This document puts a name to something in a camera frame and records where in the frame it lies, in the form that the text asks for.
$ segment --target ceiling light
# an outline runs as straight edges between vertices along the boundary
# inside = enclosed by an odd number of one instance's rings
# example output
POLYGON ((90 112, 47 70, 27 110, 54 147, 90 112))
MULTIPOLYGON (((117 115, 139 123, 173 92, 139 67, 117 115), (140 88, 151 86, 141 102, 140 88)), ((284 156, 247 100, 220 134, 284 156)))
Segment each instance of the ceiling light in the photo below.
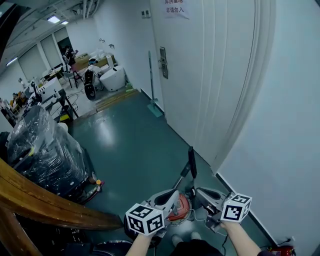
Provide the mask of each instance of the ceiling light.
POLYGON ((56 16, 51 16, 50 18, 48 18, 48 22, 51 22, 51 23, 57 23, 59 22, 60 19, 58 19, 56 16))
POLYGON ((6 66, 9 66, 12 62, 14 62, 16 59, 18 59, 18 57, 15 57, 14 59, 10 60, 6 66))

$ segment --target toilet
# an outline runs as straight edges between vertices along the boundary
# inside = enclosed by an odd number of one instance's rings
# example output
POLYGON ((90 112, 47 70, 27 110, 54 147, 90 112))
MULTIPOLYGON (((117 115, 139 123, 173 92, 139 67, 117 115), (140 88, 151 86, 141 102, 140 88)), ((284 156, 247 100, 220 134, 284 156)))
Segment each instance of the toilet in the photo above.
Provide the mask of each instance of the toilet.
POLYGON ((100 77, 100 81, 109 92, 114 92, 126 85, 125 69, 115 66, 100 77))

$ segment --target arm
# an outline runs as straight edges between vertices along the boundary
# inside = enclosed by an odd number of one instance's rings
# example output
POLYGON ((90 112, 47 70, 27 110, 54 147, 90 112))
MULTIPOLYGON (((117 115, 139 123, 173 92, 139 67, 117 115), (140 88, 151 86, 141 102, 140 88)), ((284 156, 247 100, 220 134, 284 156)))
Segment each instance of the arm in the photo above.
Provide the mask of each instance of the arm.
POLYGON ((145 236, 139 234, 134 240, 133 245, 125 256, 145 256, 153 235, 145 236))
POLYGON ((261 252, 239 223, 223 221, 221 226, 228 233, 238 256, 257 256, 261 252))

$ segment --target shoe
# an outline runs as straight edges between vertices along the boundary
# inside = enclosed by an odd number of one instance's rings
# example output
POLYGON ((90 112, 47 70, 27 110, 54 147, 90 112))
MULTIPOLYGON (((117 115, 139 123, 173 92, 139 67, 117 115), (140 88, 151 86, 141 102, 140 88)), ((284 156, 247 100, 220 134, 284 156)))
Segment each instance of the shoe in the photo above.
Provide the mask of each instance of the shoe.
POLYGON ((181 242, 183 242, 183 240, 180 236, 178 236, 177 234, 174 234, 172 236, 172 243, 173 243, 174 247, 177 247, 177 245, 181 242))
POLYGON ((194 239, 196 239, 196 240, 202 240, 202 239, 201 239, 201 235, 200 235, 198 232, 192 232, 192 233, 191 233, 191 240, 194 240, 194 239))

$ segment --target black pants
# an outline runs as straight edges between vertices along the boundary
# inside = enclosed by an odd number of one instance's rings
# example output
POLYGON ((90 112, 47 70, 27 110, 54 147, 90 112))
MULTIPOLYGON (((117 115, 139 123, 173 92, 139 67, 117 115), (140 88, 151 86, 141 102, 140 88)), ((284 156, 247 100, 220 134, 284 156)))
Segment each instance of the black pants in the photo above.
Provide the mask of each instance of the black pants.
POLYGON ((206 241, 193 239, 190 242, 180 242, 170 256, 197 255, 223 256, 220 251, 206 241))

